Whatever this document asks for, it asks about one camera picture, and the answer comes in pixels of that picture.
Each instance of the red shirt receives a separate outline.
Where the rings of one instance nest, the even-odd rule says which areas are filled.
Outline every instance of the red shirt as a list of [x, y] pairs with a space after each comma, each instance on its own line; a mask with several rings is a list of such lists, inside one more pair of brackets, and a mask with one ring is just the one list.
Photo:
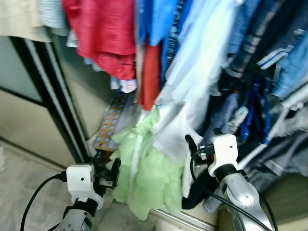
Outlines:
[[151, 110], [160, 92], [161, 47], [161, 43], [155, 47], [151, 47], [148, 40], [145, 46], [142, 86], [138, 103], [143, 105], [144, 110], [147, 111]]
[[134, 0], [63, 0], [78, 53], [105, 72], [135, 79]]

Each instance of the dark blue garment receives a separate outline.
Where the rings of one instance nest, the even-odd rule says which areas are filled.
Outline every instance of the dark blue garment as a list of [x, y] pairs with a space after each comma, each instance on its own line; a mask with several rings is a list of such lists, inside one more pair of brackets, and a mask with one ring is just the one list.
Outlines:
[[238, 93], [230, 94], [225, 100], [222, 107], [218, 107], [216, 111], [211, 115], [211, 123], [208, 126], [202, 141], [199, 146], [205, 146], [210, 144], [210, 139], [214, 136], [214, 128], [219, 128], [223, 133], [229, 133], [229, 121], [234, 113], [234, 111], [238, 108]]
[[173, 51], [173, 55], [171, 55], [171, 56], [169, 55], [170, 58], [168, 58], [168, 50], [169, 50], [169, 46], [170, 46], [170, 42], [169, 42], [170, 34], [174, 33], [174, 31], [172, 31], [172, 30], [174, 30], [174, 27], [176, 27], [176, 36], [179, 35], [179, 33], [182, 30], [185, 19], [186, 19], [188, 13], [189, 13], [190, 7], [192, 5], [192, 1], [193, 0], [185, 0], [182, 9], [179, 9], [179, 7], [181, 7], [181, 6], [179, 6], [179, 3], [178, 3], [176, 14], [177, 14], [177, 12], [180, 12], [179, 13], [180, 14], [180, 20], [179, 21], [176, 20], [176, 22], [175, 22], [175, 19], [173, 20], [173, 25], [170, 28], [168, 35], [164, 38], [163, 47], [162, 47], [162, 54], [161, 54], [160, 89], [162, 89], [164, 84], [165, 84], [166, 71], [168, 70], [173, 58], [175, 57], [175, 55], [178, 52], [179, 47], [180, 47], [179, 42], [176, 40], [175, 41], [176, 42], [175, 50]]
[[138, 43], [145, 43], [150, 37], [150, 45], [156, 46], [168, 36], [172, 26], [178, 0], [137, 0]]
[[245, 0], [238, 9], [234, 26], [230, 35], [227, 52], [235, 54], [240, 49], [242, 42], [246, 38], [246, 32], [253, 18], [260, 0]]

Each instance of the white plastic part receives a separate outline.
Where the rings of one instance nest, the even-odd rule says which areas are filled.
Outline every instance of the white plastic part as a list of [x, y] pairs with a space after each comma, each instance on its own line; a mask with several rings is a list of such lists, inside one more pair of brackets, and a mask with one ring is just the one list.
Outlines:
[[91, 165], [71, 165], [66, 169], [67, 189], [72, 195], [72, 202], [77, 198], [90, 198], [97, 202], [97, 210], [103, 206], [103, 198], [93, 188], [94, 168]]
[[223, 165], [232, 164], [237, 168], [236, 137], [231, 134], [218, 135], [212, 137], [211, 142], [214, 145], [215, 154], [214, 162], [208, 167], [210, 176], [215, 177], [214, 171]]

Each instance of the floor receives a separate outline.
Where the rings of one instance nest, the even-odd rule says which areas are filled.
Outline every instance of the floor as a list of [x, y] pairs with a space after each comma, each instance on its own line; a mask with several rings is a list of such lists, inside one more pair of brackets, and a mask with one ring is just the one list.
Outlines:
[[[4, 231], [20, 230], [25, 207], [35, 189], [48, 177], [57, 174], [41, 163], [4, 149], [0, 154], [0, 227]], [[35, 198], [26, 218], [25, 231], [44, 231], [61, 222], [65, 207], [70, 204], [66, 185], [49, 182]], [[149, 215], [138, 220], [126, 204], [113, 201], [107, 193], [103, 209], [97, 211], [94, 231], [182, 231]]]

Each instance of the wardrobe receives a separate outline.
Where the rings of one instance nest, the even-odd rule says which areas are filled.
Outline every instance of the wardrobe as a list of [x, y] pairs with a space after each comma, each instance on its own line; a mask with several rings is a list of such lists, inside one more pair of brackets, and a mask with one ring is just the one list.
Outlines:
[[[52, 43], [0, 37], [0, 144], [65, 168], [90, 156], [87, 140], [98, 130], [114, 92], [110, 77], [84, 65], [66, 37]], [[280, 230], [308, 228], [308, 180], [290, 175], [266, 193]], [[152, 214], [184, 230], [230, 230], [226, 208], [208, 214], [202, 205], [172, 215]]]

